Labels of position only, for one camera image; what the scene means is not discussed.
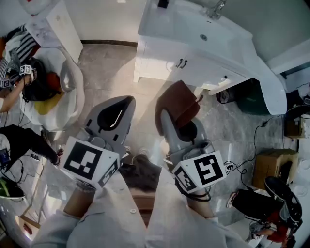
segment baseboard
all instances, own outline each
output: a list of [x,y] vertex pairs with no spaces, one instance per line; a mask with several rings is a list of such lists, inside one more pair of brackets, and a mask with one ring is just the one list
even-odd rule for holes
[[113,41],[113,40],[81,40],[82,44],[109,44],[109,45],[120,45],[128,47],[137,47],[137,42],[130,41]]

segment black bag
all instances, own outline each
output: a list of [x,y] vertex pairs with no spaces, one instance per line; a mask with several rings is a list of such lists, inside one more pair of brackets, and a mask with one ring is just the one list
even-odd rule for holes
[[41,61],[34,57],[29,57],[25,59],[23,64],[31,66],[34,76],[33,82],[23,89],[25,102],[45,101],[51,99],[56,94],[60,94],[59,91],[51,89],[47,84],[47,72]]

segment marble floor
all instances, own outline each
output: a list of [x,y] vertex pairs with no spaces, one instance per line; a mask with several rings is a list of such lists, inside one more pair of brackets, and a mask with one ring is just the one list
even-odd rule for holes
[[[149,150],[151,160],[162,166],[164,155],[167,151],[163,137],[159,136],[155,127],[154,113],[157,98],[172,84],[158,79],[141,78],[138,83],[133,82],[136,48],[114,45],[84,45],[80,56],[79,67],[84,75],[85,106],[78,122],[63,132],[53,136],[53,147],[66,143],[68,136],[74,136],[83,125],[90,109],[98,103],[120,95],[134,96],[137,105],[126,145],[136,153],[140,147]],[[191,87],[193,92],[203,94],[201,109],[198,118],[202,121],[208,138],[216,150],[220,150],[224,161],[230,160],[240,163],[244,159],[252,159],[255,155],[253,143],[255,128],[261,125],[270,116],[254,116],[244,114],[236,103],[220,104],[215,96],[209,96],[207,91]],[[19,103],[9,112],[7,125],[18,124],[20,114]],[[5,115],[1,118],[0,126],[4,125]],[[21,125],[29,120],[25,116]],[[39,127],[27,124],[39,133]],[[257,152],[266,148],[295,149],[295,140],[282,136],[281,118],[272,119],[264,128],[258,128],[255,138]],[[53,167],[49,162],[43,161],[44,171],[40,178],[36,173],[42,169],[41,162],[23,157],[25,165],[24,175],[30,174],[21,184],[26,193],[25,200],[21,202],[0,200],[0,214],[9,228],[11,236],[23,247],[27,247],[29,240],[21,236],[15,224],[15,216],[21,215],[31,199],[32,207],[26,213],[29,218],[44,222],[56,209],[62,209],[72,193],[75,185],[71,179]],[[21,165],[16,163],[12,174],[20,177]],[[247,169],[243,175],[246,184],[251,183],[253,164],[246,163],[242,166]],[[211,205],[224,225],[229,225],[243,218],[235,209],[226,208],[229,195],[238,188],[243,188],[238,171],[231,171],[226,180],[220,181],[211,188]]]

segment sink drain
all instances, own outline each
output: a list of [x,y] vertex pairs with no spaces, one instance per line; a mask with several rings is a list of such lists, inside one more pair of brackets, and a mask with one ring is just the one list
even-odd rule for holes
[[203,40],[203,41],[206,41],[208,38],[207,38],[207,36],[205,36],[204,34],[201,34],[200,35],[200,38]]

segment brown towel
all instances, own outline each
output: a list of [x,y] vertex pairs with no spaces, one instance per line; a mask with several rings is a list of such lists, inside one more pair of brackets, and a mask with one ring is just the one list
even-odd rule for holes
[[175,121],[178,128],[189,123],[198,113],[200,106],[196,101],[197,98],[184,84],[183,81],[178,81],[172,84],[157,100],[155,108],[155,124],[161,136],[164,135],[160,121],[160,114],[165,109],[172,119]]

